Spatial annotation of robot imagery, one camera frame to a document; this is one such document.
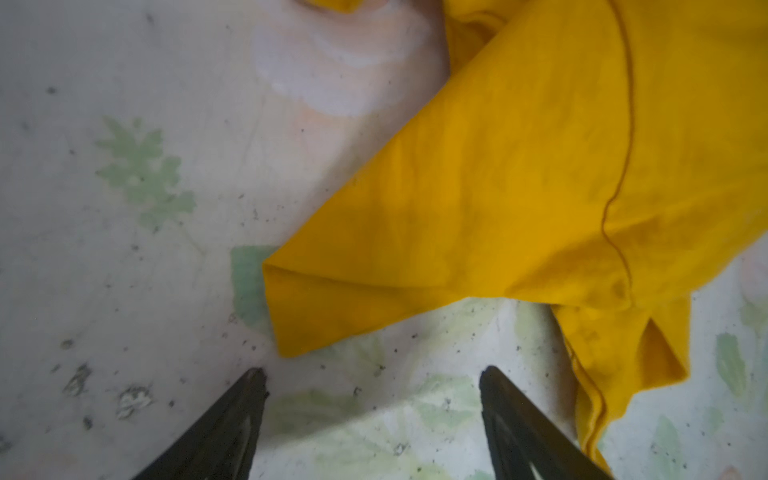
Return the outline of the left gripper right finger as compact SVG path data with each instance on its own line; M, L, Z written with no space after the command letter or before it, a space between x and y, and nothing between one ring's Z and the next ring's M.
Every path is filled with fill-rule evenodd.
M611 479L497 367L482 372L479 390L497 479Z

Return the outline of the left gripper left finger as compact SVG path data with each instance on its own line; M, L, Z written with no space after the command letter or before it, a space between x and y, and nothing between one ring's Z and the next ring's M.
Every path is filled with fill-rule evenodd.
M266 382L263 370L247 370L135 479L247 479L269 396Z

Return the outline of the yellow t shirt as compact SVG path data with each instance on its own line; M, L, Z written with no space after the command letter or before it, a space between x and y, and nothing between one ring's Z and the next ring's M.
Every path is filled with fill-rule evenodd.
M767 231L763 1L447 1L451 75L263 265L281 355L543 303L597 443L690 372L693 291Z

